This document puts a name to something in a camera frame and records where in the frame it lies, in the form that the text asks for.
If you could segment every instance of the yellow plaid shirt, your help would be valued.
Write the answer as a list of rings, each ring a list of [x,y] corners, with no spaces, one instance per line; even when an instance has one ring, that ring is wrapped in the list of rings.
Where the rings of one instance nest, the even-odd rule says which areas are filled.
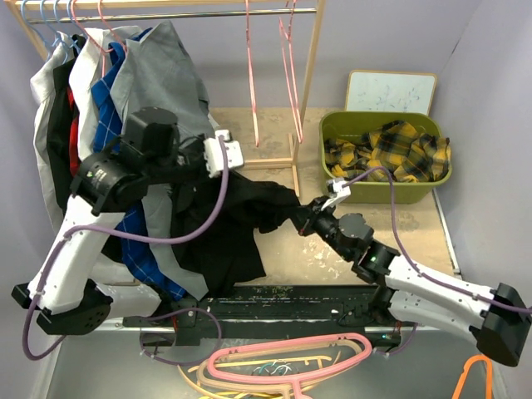
[[[325,162],[337,177],[352,178],[375,166],[384,166],[400,182],[427,182],[442,179],[451,164],[449,139],[418,131],[405,121],[393,121],[364,133],[353,144],[341,139],[325,142]],[[386,181],[381,170],[369,181]]]

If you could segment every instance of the clothing rack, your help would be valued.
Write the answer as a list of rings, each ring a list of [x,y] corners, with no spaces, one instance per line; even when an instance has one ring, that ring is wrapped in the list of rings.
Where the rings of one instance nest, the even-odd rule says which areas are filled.
[[[249,0],[250,3],[271,2],[272,0]],[[315,0],[316,6],[312,8],[296,8],[297,14],[315,14],[313,31],[310,41],[310,48],[308,51],[307,65],[305,68],[303,96],[300,106],[301,123],[304,123],[305,111],[307,110],[308,95],[310,93],[310,86],[313,78],[314,64],[316,61],[316,52],[318,48],[319,36],[323,20],[323,12],[325,9],[326,0]],[[39,39],[38,35],[24,22],[21,14],[22,0],[4,0],[9,10],[12,12],[18,23],[21,25],[24,32],[37,49],[39,55],[46,59],[47,49]],[[43,8],[48,11],[53,11],[55,1],[45,1]],[[59,0],[57,3],[57,10],[66,11],[69,1]],[[104,0],[102,8],[106,10],[121,9],[121,8],[156,8],[156,7],[173,7],[173,6],[192,6],[192,5],[221,5],[221,4],[245,4],[244,0]],[[97,10],[98,0],[77,0],[76,9],[81,10]],[[25,11],[38,12],[40,10],[41,0],[28,0],[25,4]],[[258,15],[284,15],[292,12],[291,8],[277,8],[266,10],[250,10],[251,16]],[[152,19],[178,19],[190,17],[237,17],[245,16],[246,11],[220,11],[220,12],[186,12],[186,13],[159,13],[159,14],[135,14],[135,15],[115,15],[106,16],[106,20],[112,21],[138,21],[138,20],[152,20]],[[100,17],[78,17],[78,22],[99,22]],[[56,23],[55,19],[48,19],[50,23]],[[39,18],[30,18],[28,22],[31,24],[42,24],[44,21]],[[69,18],[61,18],[60,23],[70,23]],[[298,152],[299,141],[293,138],[292,133],[288,133],[288,143],[290,148],[290,156],[285,158],[265,158],[257,160],[246,160],[245,169],[291,169],[293,172],[293,184],[296,195],[299,196],[299,179],[298,179]]]

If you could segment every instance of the table surface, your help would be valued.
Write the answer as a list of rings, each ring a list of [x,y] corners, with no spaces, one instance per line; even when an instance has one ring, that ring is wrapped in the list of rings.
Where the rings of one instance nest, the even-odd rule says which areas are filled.
[[[203,357],[202,348],[177,348],[172,360]],[[226,340],[225,347],[251,343]],[[184,351],[189,349],[189,357]],[[139,356],[137,332],[94,332],[69,337],[57,359],[47,399],[198,399],[176,367]],[[334,357],[324,350],[320,352]],[[308,393],[313,399],[449,399],[466,360],[476,354],[469,342],[440,331],[421,331],[401,354],[386,359],[373,355]],[[461,398],[485,397],[485,369],[472,367]]]
[[[318,158],[318,125],[322,117],[334,109],[308,108],[303,126],[303,144],[298,157],[300,200],[307,204],[323,195],[319,184],[321,165]],[[213,117],[223,128],[230,129],[239,140],[245,159],[290,156],[288,133],[294,132],[288,108],[259,110],[260,146],[255,147],[253,121],[248,108],[214,108]],[[293,188],[291,169],[245,170],[252,180],[273,180]],[[340,204],[336,215],[361,213],[375,229],[375,239],[397,248],[392,234],[389,204]],[[406,250],[420,264],[452,275],[453,268],[432,194],[417,204],[397,206],[399,237]],[[267,277],[252,284],[352,284],[363,283],[318,236],[300,237],[290,222],[269,234],[255,234]]]
[[[308,109],[305,140],[299,155],[301,201],[309,202],[322,194],[318,183],[318,123],[330,109]],[[229,128],[244,148],[244,156],[289,156],[288,135],[293,132],[289,109],[273,108],[259,112],[261,146],[254,147],[253,125],[249,109],[214,109],[214,118]],[[250,170],[244,174],[253,180],[274,180],[293,187],[291,170]],[[375,238],[397,247],[392,235],[390,205],[342,204],[337,214],[362,213],[375,229]],[[421,264],[452,274],[452,263],[435,200],[427,195],[421,202],[398,205],[399,235],[409,254]],[[299,237],[287,222],[270,234],[256,234],[256,242],[267,277],[252,284],[350,284],[361,283],[351,265],[343,262],[320,238]],[[69,337],[63,344],[48,393],[48,399],[128,397],[197,398],[199,394],[185,385],[174,367],[139,356],[138,331],[100,331],[85,337]],[[230,340],[225,346],[247,342]],[[177,358],[187,360],[197,352],[208,351],[212,340],[202,347],[176,348]],[[432,331],[419,332],[401,355],[385,359],[374,356],[355,369],[323,383],[312,397],[337,399],[356,397],[449,398],[461,374],[465,360],[475,353],[468,342]],[[463,397],[483,397],[484,377],[478,367],[472,370]]]

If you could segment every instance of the white connector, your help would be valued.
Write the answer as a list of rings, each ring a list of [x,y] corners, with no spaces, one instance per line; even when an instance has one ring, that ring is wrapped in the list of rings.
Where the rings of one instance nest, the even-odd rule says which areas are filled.
[[[224,157],[219,145],[220,137],[224,138],[229,169],[234,170],[244,166],[244,155],[242,154],[240,143],[236,140],[231,140],[229,131],[227,129],[218,130],[215,132],[215,136],[215,139],[209,138],[203,142],[205,147],[204,157],[207,161],[207,171],[210,178],[219,176],[224,170]]]
[[[345,186],[346,181],[343,177],[337,177],[336,179],[327,181],[327,189],[329,192],[329,199],[325,201],[322,206],[322,210],[325,210],[329,206],[336,206],[344,201],[351,195],[351,189],[349,186]]]

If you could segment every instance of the green plastic bin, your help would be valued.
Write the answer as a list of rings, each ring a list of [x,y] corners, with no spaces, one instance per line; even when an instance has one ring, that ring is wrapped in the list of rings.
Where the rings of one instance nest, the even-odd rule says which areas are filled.
[[[403,112],[375,111],[338,111],[325,115],[319,125],[319,151],[323,169],[323,191],[326,193],[325,182],[334,179],[325,165],[324,141],[331,138],[343,139],[356,144],[363,133],[372,131],[392,121],[407,121],[416,128],[422,126],[426,133],[441,137],[440,127],[428,116]],[[420,201],[433,188],[443,185],[449,180],[452,168],[439,181],[430,183],[394,183],[397,204],[414,204]],[[389,204],[390,187],[384,182],[361,181],[351,187],[351,196],[346,202],[364,204]]]

